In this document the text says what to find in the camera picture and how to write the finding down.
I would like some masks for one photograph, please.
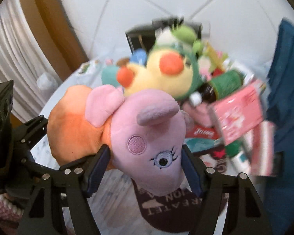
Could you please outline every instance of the pink package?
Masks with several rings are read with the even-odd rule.
[[[262,122],[262,108],[254,85],[209,105],[209,115],[224,144],[229,145]]]
[[[212,122],[208,114],[208,104],[203,102],[196,108],[192,107],[188,101],[186,101],[183,106],[183,110],[187,112],[190,117],[198,124],[205,127],[212,127]]]
[[[275,124],[263,121],[253,129],[251,175],[272,176]]]

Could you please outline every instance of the white tiled floor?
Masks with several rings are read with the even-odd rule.
[[[90,58],[114,48],[129,52],[125,31],[153,18],[184,15],[211,22],[212,44],[250,65],[273,56],[283,17],[294,22],[286,0],[62,0]]]

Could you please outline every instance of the yellow plush face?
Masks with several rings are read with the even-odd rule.
[[[178,69],[164,70],[164,61],[170,65],[170,57],[173,57],[172,64],[182,61]],[[177,51],[161,49],[149,54],[147,70],[151,72],[161,85],[161,90],[176,98],[187,93],[193,78],[193,68],[187,57],[182,57]]]

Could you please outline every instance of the pink plush ear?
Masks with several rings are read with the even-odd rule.
[[[179,110],[180,106],[175,100],[164,100],[143,108],[136,120],[140,126],[156,125],[173,117]]]
[[[96,87],[87,96],[85,119],[94,127],[101,127],[124,100],[122,92],[112,85]]]
[[[181,110],[182,114],[184,115],[184,120],[186,124],[186,131],[189,132],[194,127],[194,120],[186,113],[184,110]]]

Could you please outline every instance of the red star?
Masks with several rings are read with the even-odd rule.
[[[220,151],[214,151],[213,155],[214,157],[221,159],[225,156],[225,149],[222,149]]]

